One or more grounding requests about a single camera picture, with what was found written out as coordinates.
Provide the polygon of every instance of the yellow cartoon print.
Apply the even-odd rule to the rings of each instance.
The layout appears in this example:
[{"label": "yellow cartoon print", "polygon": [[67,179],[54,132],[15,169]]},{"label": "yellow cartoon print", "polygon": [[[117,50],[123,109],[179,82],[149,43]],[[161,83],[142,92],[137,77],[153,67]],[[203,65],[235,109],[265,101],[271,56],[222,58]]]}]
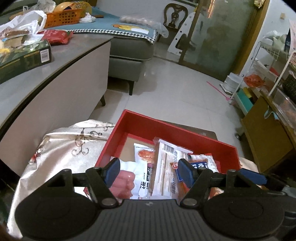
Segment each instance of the yellow cartoon print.
[{"label": "yellow cartoon print", "polygon": [[139,33],[144,33],[148,34],[149,30],[138,27],[138,26],[133,26],[133,25],[125,25],[125,24],[113,24],[114,28],[119,28],[123,30],[129,30],[129,31],[134,31],[134,32],[139,32]]}]

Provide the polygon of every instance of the white barcode label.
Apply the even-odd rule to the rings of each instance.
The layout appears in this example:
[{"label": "white barcode label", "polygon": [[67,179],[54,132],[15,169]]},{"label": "white barcode label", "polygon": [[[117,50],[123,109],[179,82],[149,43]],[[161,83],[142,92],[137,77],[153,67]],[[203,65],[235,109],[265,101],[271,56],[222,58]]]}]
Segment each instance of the white barcode label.
[{"label": "white barcode label", "polygon": [[49,51],[48,51],[48,49],[41,50],[40,51],[40,56],[41,56],[41,63],[49,61]]},{"label": "white barcode label", "polygon": [[164,150],[164,151],[167,151],[167,152],[169,152],[169,153],[174,154],[174,148],[171,147],[171,146],[169,146],[169,145],[167,145],[167,144],[164,144],[163,150]]}]

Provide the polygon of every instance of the light switch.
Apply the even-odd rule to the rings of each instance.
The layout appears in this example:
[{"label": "light switch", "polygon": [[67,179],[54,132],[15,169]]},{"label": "light switch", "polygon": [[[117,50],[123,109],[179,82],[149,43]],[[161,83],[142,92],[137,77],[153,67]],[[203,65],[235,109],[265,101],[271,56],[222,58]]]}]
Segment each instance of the light switch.
[{"label": "light switch", "polygon": [[282,19],[282,20],[285,20],[285,18],[286,18],[286,14],[285,13],[281,13],[281,16],[279,17],[280,19]]}]

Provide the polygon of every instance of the houndstooth trim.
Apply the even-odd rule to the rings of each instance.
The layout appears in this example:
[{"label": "houndstooth trim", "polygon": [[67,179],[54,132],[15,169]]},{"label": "houndstooth trim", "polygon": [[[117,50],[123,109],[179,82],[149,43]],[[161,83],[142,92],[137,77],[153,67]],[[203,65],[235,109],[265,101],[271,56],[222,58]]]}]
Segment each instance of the houndstooth trim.
[{"label": "houndstooth trim", "polygon": [[157,35],[157,31],[156,30],[154,30],[154,33],[153,33],[152,38],[147,37],[147,36],[142,35],[142,34],[134,34],[134,33],[129,33],[129,32],[123,32],[123,31],[117,31],[117,30],[106,30],[106,29],[91,29],[91,28],[87,28],[87,29],[71,29],[71,30],[68,30],[68,31],[72,31],[74,33],[96,33],[96,34],[123,35],[123,36],[128,36],[128,37],[135,37],[135,38],[139,38],[139,39],[146,39],[151,44],[154,44],[155,43],[156,35]]}]

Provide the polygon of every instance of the door frame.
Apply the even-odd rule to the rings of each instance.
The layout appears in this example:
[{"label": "door frame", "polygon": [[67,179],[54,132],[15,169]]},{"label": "door frame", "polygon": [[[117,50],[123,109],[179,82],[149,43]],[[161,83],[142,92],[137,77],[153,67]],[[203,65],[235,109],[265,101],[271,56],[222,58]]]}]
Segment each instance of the door frame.
[{"label": "door frame", "polygon": [[[195,25],[197,23],[198,17],[200,15],[201,10],[202,10],[203,2],[204,2],[204,0],[200,0],[200,2],[198,4],[194,18],[192,20],[192,24],[190,26],[190,30],[188,32],[188,35],[187,35],[187,38],[185,41],[184,48],[183,48],[181,56],[179,58],[178,64],[184,65],[184,66],[189,67],[194,70],[197,70],[199,72],[202,72],[206,75],[212,76],[212,77],[224,82],[225,76],[213,73],[210,70],[205,69],[203,66],[200,66],[199,64],[193,64],[193,63],[190,63],[190,62],[187,62],[184,60],[186,51],[189,47],[190,39],[192,37],[193,31],[195,28]],[[238,51],[236,58],[231,66],[231,70],[230,70],[231,72],[233,72],[235,74],[240,74],[241,70],[243,69],[243,67],[244,67],[244,65],[245,65],[245,63],[246,63],[246,61],[253,49],[253,46],[257,40],[259,32],[261,30],[263,21],[265,19],[266,13],[267,13],[269,2],[270,2],[270,0],[266,0],[263,7],[260,9],[257,9],[254,7],[254,13],[251,16],[250,22],[247,26],[246,34],[243,37],[241,48]]]}]

